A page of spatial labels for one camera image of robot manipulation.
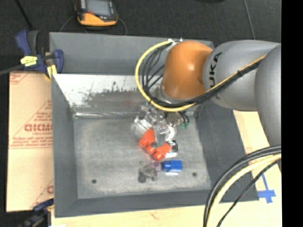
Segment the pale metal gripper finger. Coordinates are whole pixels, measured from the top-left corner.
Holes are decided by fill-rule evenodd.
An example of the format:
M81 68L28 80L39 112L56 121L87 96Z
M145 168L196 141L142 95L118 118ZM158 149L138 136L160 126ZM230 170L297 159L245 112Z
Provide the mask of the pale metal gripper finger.
M145 118L140 119L138 116L135 117L134 122L131 126L133 133L145 133L152 124Z
M153 129L154 129L155 144L156 147L159 148L165 143L166 127L164 125L158 124L154 126Z

